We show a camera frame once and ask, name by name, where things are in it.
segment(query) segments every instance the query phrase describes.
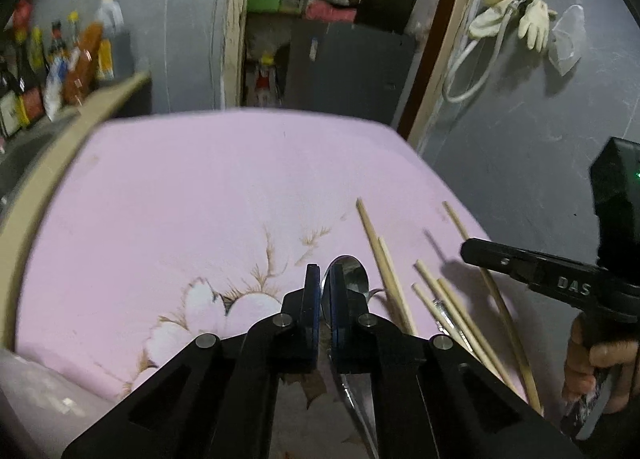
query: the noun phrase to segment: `metal spoon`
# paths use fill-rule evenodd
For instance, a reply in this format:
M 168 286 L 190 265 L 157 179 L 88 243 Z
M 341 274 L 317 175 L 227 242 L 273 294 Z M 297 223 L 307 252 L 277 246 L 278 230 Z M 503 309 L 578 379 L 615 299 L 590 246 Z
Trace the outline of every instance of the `metal spoon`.
M 355 257 L 350 255 L 342 255 L 332 262 L 327 268 L 322 278 L 322 300 L 321 309 L 322 317 L 327 326 L 330 326 L 329 315 L 329 289 L 324 287 L 326 277 L 332 265 L 340 264 L 344 273 L 344 282 L 347 289 L 363 294 L 367 298 L 367 303 L 376 294 L 381 293 L 384 289 L 372 289 L 369 291 L 369 279 L 364 266 Z M 372 459 L 378 459 L 378 445 L 376 437 L 375 416 L 373 412 L 373 402 L 371 397 L 371 381 L 369 375 L 344 375 L 338 374 L 331 361 L 330 350 L 329 362 L 331 372 L 334 377 L 335 385 L 338 393 L 342 398 L 342 402 L 347 407 L 352 419 L 356 424 L 356 428 L 360 432 L 360 436 L 364 442 L 367 452 Z

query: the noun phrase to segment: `round table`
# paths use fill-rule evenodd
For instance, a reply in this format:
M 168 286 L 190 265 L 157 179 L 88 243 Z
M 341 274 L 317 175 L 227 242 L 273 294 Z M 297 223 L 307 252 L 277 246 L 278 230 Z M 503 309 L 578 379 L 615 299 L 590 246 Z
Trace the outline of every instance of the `round table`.
M 338 255 L 381 287 L 356 211 L 362 197 L 393 256 L 421 337 L 438 329 L 411 289 L 422 259 L 453 283 L 514 381 L 507 338 L 442 201 L 478 223 L 388 127 L 268 110 L 113 120 L 68 169 L 24 275 L 17 351 L 119 399 L 198 334 L 243 333 Z M 545 353 L 523 285 L 496 276 L 529 358 Z M 375 297 L 370 310 L 388 316 Z M 558 379 L 538 379 L 557 399 Z

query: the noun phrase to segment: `pink cloth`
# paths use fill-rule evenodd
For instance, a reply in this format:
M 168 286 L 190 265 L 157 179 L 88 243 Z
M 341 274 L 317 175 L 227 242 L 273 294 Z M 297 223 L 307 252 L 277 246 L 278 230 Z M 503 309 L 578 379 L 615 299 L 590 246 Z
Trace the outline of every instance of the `pink cloth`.
M 411 289 L 422 282 L 417 259 L 454 283 L 513 371 L 507 338 L 478 271 L 460 260 L 460 235 L 442 201 L 471 235 L 486 235 L 418 155 L 376 123 L 263 110 L 113 120 L 97 129 L 34 242 L 17 351 L 113 399 L 198 333 L 228 337 L 279 311 L 282 297 L 302 287 L 309 262 L 324 273 L 337 256 L 354 255 L 370 287 L 380 287 L 357 197 L 386 239 L 420 335 L 438 330 Z M 507 293 L 523 288 L 497 279 Z M 380 297 L 371 311 L 387 316 Z
M 309 2 L 305 10 L 306 20 L 322 20 L 322 22 L 353 22 L 355 18 L 355 8 L 335 8 L 323 0 L 313 0 Z

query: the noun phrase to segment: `human hand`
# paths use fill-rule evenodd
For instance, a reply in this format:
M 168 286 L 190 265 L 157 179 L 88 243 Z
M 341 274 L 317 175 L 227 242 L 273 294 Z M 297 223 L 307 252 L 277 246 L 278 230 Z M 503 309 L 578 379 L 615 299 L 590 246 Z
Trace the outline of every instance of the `human hand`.
M 605 412 L 618 412 L 626 407 L 629 401 L 638 342 L 618 341 L 597 344 L 587 350 L 582 340 L 582 322 L 580 317 L 574 320 L 571 337 L 567 346 L 564 363 L 564 386 L 562 398 L 565 401 L 577 401 L 583 394 L 593 391 L 596 378 L 593 373 L 596 367 L 608 369 L 614 365 L 622 365 L 620 378 L 611 392 Z M 633 394 L 640 392 L 638 378 Z

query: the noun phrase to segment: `bamboo stick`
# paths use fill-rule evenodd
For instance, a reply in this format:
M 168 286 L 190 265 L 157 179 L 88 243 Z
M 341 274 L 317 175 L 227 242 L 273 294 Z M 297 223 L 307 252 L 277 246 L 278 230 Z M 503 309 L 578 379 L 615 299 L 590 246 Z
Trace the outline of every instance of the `bamboo stick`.
M 464 341 L 462 340 L 462 338 L 460 338 L 460 335 L 458 334 L 456 329 L 451 327 L 449 322 L 447 322 L 447 319 L 440 314 L 440 311 L 438 311 L 438 308 L 433 305 L 433 302 L 427 296 L 427 294 L 422 290 L 422 288 L 417 283 L 414 283 L 412 285 L 412 288 L 414 289 L 415 294 L 418 295 L 422 303 L 425 305 L 425 307 L 429 310 L 431 315 L 438 322 L 440 322 L 440 325 L 442 325 L 444 328 L 447 328 L 447 330 L 449 331 L 449 335 L 453 338 L 453 340 L 455 340 L 456 343 L 461 347 L 466 348 Z
M 460 235 L 466 241 L 469 238 L 469 233 L 466 231 L 465 226 L 460 221 L 460 218 L 456 214 L 455 210 L 453 210 L 451 205 L 449 205 L 449 203 L 446 201 L 444 201 L 442 204 L 449 214 L 449 217 L 451 217 L 451 220 L 456 225 L 456 228 L 458 228 L 458 232 L 460 232 Z M 494 299 L 494 302 L 498 307 L 500 319 L 502 320 L 502 324 L 507 331 L 507 336 L 509 338 L 513 354 L 516 357 L 516 363 L 518 364 L 518 369 L 524 383 L 524 388 L 527 393 L 527 398 L 529 399 L 529 404 L 537 413 L 542 414 L 542 406 L 540 405 L 538 389 L 536 388 L 536 382 L 533 378 L 531 365 L 529 364 L 529 359 L 527 359 L 527 354 L 524 350 L 524 347 L 522 346 L 522 341 L 520 341 L 518 331 L 516 330 L 515 324 L 513 323 L 511 313 L 509 313 L 507 305 L 504 303 L 504 299 L 500 294 L 500 290 L 498 289 L 498 285 L 495 283 L 494 277 L 492 277 L 491 274 L 486 269 L 484 269 L 484 267 L 481 267 L 479 269 L 480 274 L 484 279 L 486 288 L 489 290 L 489 294 Z
M 511 380 L 511 375 L 509 374 L 504 364 L 502 363 L 502 361 L 494 351 L 494 348 L 491 347 L 491 344 L 484 337 L 484 334 L 482 334 L 482 331 L 480 330 L 478 325 L 476 325 L 476 322 L 474 322 L 474 319 L 471 318 L 468 312 L 466 312 L 466 309 L 462 305 L 462 302 L 458 298 L 458 295 L 456 295 L 456 292 L 453 291 L 453 288 L 451 287 L 450 283 L 447 282 L 447 280 L 445 279 L 438 279 L 438 283 L 439 285 L 442 286 L 445 293 L 447 294 L 447 296 L 449 296 L 449 299 L 452 301 L 453 305 L 455 305 L 456 308 L 458 309 L 460 316 L 463 318 L 465 323 L 469 326 L 469 329 L 474 333 L 475 337 L 478 339 L 478 342 L 482 346 L 482 349 L 484 349 L 484 352 L 492 361 L 495 368 L 500 373 L 500 376 L 502 376 L 502 379 L 504 380 L 507 387 L 510 388 L 513 392 L 517 393 L 516 386 Z
M 404 322 L 404 326 L 408 330 L 408 333 L 413 336 L 418 336 L 418 330 L 415 326 L 414 317 L 411 313 L 411 308 L 406 301 L 406 297 L 404 296 L 404 291 L 402 290 L 402 285 L 400 280 L 398 279 L 398 274 L 396 273 L 396 269 L 394 267 L 394 261 L 391 258 L 391 253 L 389 252 L 389 248 L 386 246 L 385 240 L 382 237 L 378 237 L 378 242 L 380 243 L 380 248 L 382 249 L 382 253 L 385 257 L 386 264 L 388 265 L 389 272 L 391 273 L 391 278 L 393 280 L 393 296 L 398 305 L 399 312 L 402 315 L 402 321 Z
M 500 377 L 500 373 L 498 372 L 497 368 L 495 367 L 493 362 L 489 359 L 489 356 L 487 356 L 487 354 L 484 352 L 484 349 L 482 349 L 481 345 L 479 344 L 478 339 L 476 338 L 476 335 L 473 333 L 473 331 L 471 331 L 471 328 L 465 323 L 460 313 L 458 312 L 458 309 L 453 304 L 453 302 L 449 299 L 449 296 L 444 291 L 440 283 L 437 280 L 435 280 L 433 275 L 431 275 L 431 272 L 427 269 L 424 263 L 419 259 L 418 261 L 415 262 L 415 267 L 417 268 L 418 272 L 421 274 L 422 278 L 431 289 L 433 296 L 435 298 L 439 298 L 441 301 L 444 302 L 444 305 L 446 306 L 447 311 L 449 311 L 450 317 L 453 319 L 453 322 L 460 328 L 460 330 L 464 334 L 466 340 L 469 342 L 469 345 L 471 346 L 473 353 L 476 355 L 476 358 L 478 359 L 478 361 L 481 362 L 482 365 L 484 365 L 492 373 L 494 373 L 494 375 L 498 379 L 502 379 Z
M 394 296 L 394 278 L 391 274 L 391 270 L 389 269 L 388 264 L 386 263 L 385 254 L 382 251 L 382 247 L 380 246 L 380 242 L 378 240 L 378 236 L 376 235 L 376 231 L 373 228 L 373 224 L 371 224 L 369 214 L 367 214 L 367 209 L 364 207 L 364 203 L 362 201 L 362 198 L 360 197 L 358 197 L 356 200 L 356 209 L 358 210 L 358 214 L 360 214 L 362 226 L 364 227 L 364 231 L 367 234 L 367 239 L 369 239 L 369 245 L 371 246 L 373 257 L 376 260 L 376 265 L 378 266 L 378 271 L 380 273 L 380 277 L 382 278 L 382 284 L 385 287 L 385 291 L 387 293 L 386 300 L 391 319 L 395 322 L 396 325 L 398 325 L 398 327 L 404 328 L 404 320 L 399 306 L 396 305 L 396 297 Z M 408 332 L 409 330 L 409 328 L 404 328 L 404 331 Z

